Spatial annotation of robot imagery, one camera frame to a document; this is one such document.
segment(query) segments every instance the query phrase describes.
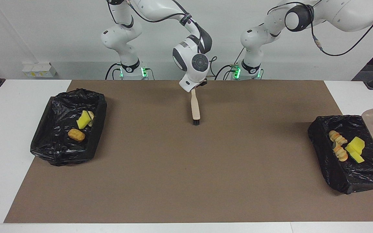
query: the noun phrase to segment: brown paper mat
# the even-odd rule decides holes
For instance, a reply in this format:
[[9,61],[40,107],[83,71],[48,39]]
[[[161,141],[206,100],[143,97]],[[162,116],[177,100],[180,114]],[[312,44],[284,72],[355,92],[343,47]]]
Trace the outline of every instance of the brown paper mat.
[[72,81],[104,93],[93,161],[34,159],[6,223],[373,221],[373,191],[325,183],[307,129],[341,112],[323,81]]

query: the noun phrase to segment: black trash bag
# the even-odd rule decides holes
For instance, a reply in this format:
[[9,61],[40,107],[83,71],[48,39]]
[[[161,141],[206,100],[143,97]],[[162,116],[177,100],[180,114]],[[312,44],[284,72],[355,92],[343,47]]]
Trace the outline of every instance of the black trash bag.
[[[366,147],[362,157],[365,162],[358,164],[351,157],[339,162],[333,153],[333,142],[329,139],[331,130],[340,133],[348,142],[355,137],[364,140]],[[308,134],[323,177],[331,188],[345,194],[373,189],[373,139],[361,116],[320,116],[311,124]]]
[[[106,117],[105,96],[85,89],[51,97],[31,142],[31,153],[51,165],[81,164],[94,158]],[[78,129],[83,110],[95,114],[92,127],[82,131],[86,138],[77,142],[68,131]]]

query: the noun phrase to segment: black cable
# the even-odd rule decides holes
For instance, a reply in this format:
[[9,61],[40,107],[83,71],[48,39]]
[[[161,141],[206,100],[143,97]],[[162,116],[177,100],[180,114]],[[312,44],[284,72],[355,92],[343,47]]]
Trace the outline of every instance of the black cable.
[[229,67],[229,66],[230,66],[230,65],[224,65],[224,66],[223,66],[223,67],[218,71],[217,75],[215,75],[215,79],[214,79],[214,80],[217,80],[218,75],[220,75],[221,71],[222,71],[223,69]]
[[[177,5],[180,7],[180,9],[182,10],[182,11],[184,11],[185,12],[185,9],[182,7],[182,6],[180,6],[179,5],[179,3],[177,3]],[[157,20],[157,21],[153,21],[153,20],[149,20],[149,19],[146,19],[145,17],[143,17],[142,15],[140,15],[140,13],[135,9],[135,7],[133,7],[133,5],[132,4],[129,4],[129,6],[133,9],[133,11],[141,18],[141,19],[143,19],[143,20],[145,20],[146,22],[150,22],[150,23],[158,23],[158,22],[162,22],[162,21],[164,21],[164,20],[166,20],[166,19],[170,19],[170,18],[172,18],[173,16],[177,16],[177,15],[183,15],[183,16],[187,16],[188,14],[187,13],[176,13],[176,14],[172,14],[172,15],[168,15],[168,16],[166,16],[165,18],[163,18],[163,19],[160,19],[160,20]],[[199,46],[202,44],[202,42],[201,42],[201,39],[202,39],[202,31],[201,31],[201,27],[199,26],[199,24],[197,23],[197,22],[195,22],[195,21],[193,21],[193,20],[191,20],[193,23],[194,23],[194,25],[197,27],[197,29],[198,29],[198,31],[199,31],[199,43],[198,43],[198,53],[200,53],[200,51],[199,51]]]
[[240,56],[241,56],[241,54],[243,53],[243,51],[244,51],[244,47],[243,47],[243,49],[241,50],[240,54],[238,55],[237,59],[235,60],[234,64],[237,64],[237,61],[238,61],[238,59],[240,58]]
[[108,74],[110,73],[111,69],[112,69],[115,65],[121,65],[121,64],[119,64],[119,63],[115,63],[115,64],[111,65],[110,68],[108,69],[107,73],[106,73],[105,80],[107,80],[107,78],[108,78]]
[[[174,2],[184,13],[185,13],[185,16],[187,16],[189,13],[185,10],[185,8],[183,8],[182,6],[181,6],[181,4],[179,4],[176,0],[172,0],[172,2]],[[197,22],[195,22],[195,21],[193,21],[193,20],[191,20],[194,24],[195,24],[195,26],[197,27],[197,29],[198,29],[198,31],[199,31],[199,43],[198,43],[198,53],[199,53],[199,46],[202,44],[201,43],[201,39],[202,39],[202,31],[201,31],[201,27],[200,27],[200,25],[197,23]]]
[[167,20],[167,19],[169,19],[169,18],[172,18],[173,16],[177,16],[177,15],[183,15],[183,16],[186,16],[186,14],[185,13],[176,13],[176,14],[172,14],[172,15],[168,15],[168,16],[166,16],[165,18],[163,18],[163,19],[160,19],[160,20],[157,20],[157,21],[153,21],[153,20],[149,20],[149,19],[146,19],[146,18],[144,18],[142,15],[140,15],[139,14],[139,12],[133,7],[133,5],[132,4],[130,4],[129,5],[131,8],[132,8],[132,10],[141,18],[141,19],[143,19],[143,20],[145,20],[146,22],[150,22],[150,23],[159,23],[159,22],[162,22],[162,21],[164,21],[164,20]]
[[145,71],[151,71],[152,72],[152,78],[155,80],[155,75],[153,74],[153,70],[151,68],[146,68]]
[[244,51],[244,48],[245,48],[245,47],[243,47],[243,48],[241,49],[240,54],[238,55],[237,59],[235,59],[234,65],[237,64],[238,59],[240,58],[241,54],[242,54],[243,51]]
[[181,4],[179,4],[177,1],[175,1],[175,0],[172,0],[172,2],[174,2],[185,14],[187,14],[188,12],[185,10],[185,8],[183,8],[182,6],[181,6]]
[[316,4],[313,5],[313,7],[317,6],[317,4],[319,4],[321,1],[323,0],[318,1]]
[[[306,7],[306,9],[308,9],[308,6],[306,5],[306,4],[304,4],[304,3],[301,3],[301,2],[290,2],[290,3],[285,3],[285,4],[281,4],[281,5],[279,5],[279,6],[276,6],[276,7],[274,7],[274,8],[272,8],[272,9],[270,9],[268,12],[267,12],[267,14],[269,14],[272,10],[274,10],[274,9],[277,9],[277,8],[279,8],[279,7],[282,7],[282,6],[285,6],[285,5],[289,5],[289,4],[300,4],[300,5],[302,5],[302,6],[304,6],[304,7]],[[340,54],[330,54],[330,53],[327,53],[327,52],[325,52],[324,51],[324,49],[323,49],[323,47],[322,47],[322,45],[320,44],[320,41],[317,39],[317,37],[315,36],[315,33],[314,33],[314,30],[313,30],[313,20],[312,20],[312,22],[311,22],[311,30],[312,30],[312,37],[313,37],[313,40],[315,41],[315,44],[316,44],[316,46],[324,53],[324,54],[326,54],[326,55],[328,55],[328,56],[332,56],[332,57],[338,57],[338,56],[343,56],[343,55],[345,55],[345,54],[347,54],[347,53],[349,53],[350,51],[352,51],[352,49],[354,49],[366,36],[367,36],[367,34],[372,30],[372,28],[373,28],[373,24],[370,26],[370,28],[367,30],[367,32],[365,32],[364,33],[364,35],[357,41],[357,43],[355,43],[350,49],[348,49],[346,52],[344,52],[344,53],[340,53]]]
[[227,71],[227,72],[225,72],[225,74],[224,74],[224,78],[222,79],[222,80],[227,80],[227,77],[228,77],[228,73],[230,73],[230,72],[235,72],[235,71]]
[[195,21],[193,21],[192,20],[192,22],[195,24],[195,26],[198,28],[198,32],[199,32],[199,43],[198,43],[198,53],[199,53],[199,46],[202,44],[201,43],[201,39],[202,39],[202,31],[201,31],[201,27],[200,27],[200,25],[197,23],[197,22],[195,22]]
[[121,70],[120,69],[114,69],[112,72],[111,72],[111,78],[114,80],[114,72],[115,71],[120,71],[121,72]]
[[211,71],[211,74],[215,77],[215,74],[214,72],[212,71],[212,62],[215,62],[216,60],[218,59],[217,56],[214,56],[209,62],[210,62],[210,71]]
[[371,27],[367,30],[367,32],[358,40],[358,42],[357,43],[355,43],[350,49],[348,49],[348,51],[346,51],[346,52],[344,52],[344,53],[340,53],[340,54],[330,54],[330,53],[327,53],[327,52],[325,52],[324,50],[323,50],[323,48],[322,48],[322,45],[320,44],[320,41],[316,38],[316,36],[315,36],[315,33],[314,33],[314,31],[313,31],[313,22],[312,22],[312,25],[311,25],[311,27],[312,27],[312,36],[313,36],[313,39],[315,40],[315,43],[316,43],[316,45],[317,45],[317,47],[324,53],[324,54],[326,54],[326,55],[328,55],[328,56],[332,56],[332,57],[338,57],[338,56],[342,56],[342,55],[345,55],[345,54],[347,54],[348,52],[350,52],[352,49],[354,49],[364,38],[365,38],[365,36],[372,30],[372,28],[373,28],[373,24],[371,25]]
[[107,2],[107,5],[108,5],[108,7],[109,7],[110,15],[111,15],[111,17],[112,17],[114,23],[118,25],[118,23],[117,23],[116,20],[114,19],[113,13],[111,12],[110,4],[109,4],[108,0],[106,0],[106,2]]

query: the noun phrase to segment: white wall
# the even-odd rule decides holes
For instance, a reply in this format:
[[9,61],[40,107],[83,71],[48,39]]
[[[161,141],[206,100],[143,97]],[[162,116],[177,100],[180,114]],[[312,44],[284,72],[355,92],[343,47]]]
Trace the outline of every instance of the white wall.
[[[218,56],[214,69],[234,62],[242,46],[240,34],[263,22],[278,0],[179,0],[213,37]],[[104,0],[0,0],[0,76],[25,78],[22,63],[52,62],[61,79],[102,79],[117,54],[106,49],[101,33],[113,25]],[[174,20],[142,22],[143,34],[132,41],[139,56],[160,79],[179,79],[182,72],[172,61],[172,47],[188,32]],[[330,53],[344,52],[364,31],[346,33],[329,23],[315,27]],[[315,46],[310,31],[284,30],[281,39],[264,47],[266,79],[351,80],[373,57],[373,30],[345,56],[333,58]]]

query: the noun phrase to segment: green light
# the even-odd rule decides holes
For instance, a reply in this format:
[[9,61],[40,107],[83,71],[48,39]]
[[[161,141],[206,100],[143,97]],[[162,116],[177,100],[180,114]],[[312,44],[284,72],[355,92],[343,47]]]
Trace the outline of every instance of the green light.
[[257,79],[263,78],[264,70],[260,69],[259,74],[257,75]]
[[237,70],[234,72],[234,78],[235,79],[239,79],[240,78],[240,73],[241,73],[241,69],[240,67],[236,66],[235,67]]
[[143,67],[141,67],[141,71],[142,71],[143,77],[146,78],[148,76],[148,72],[146,72]]

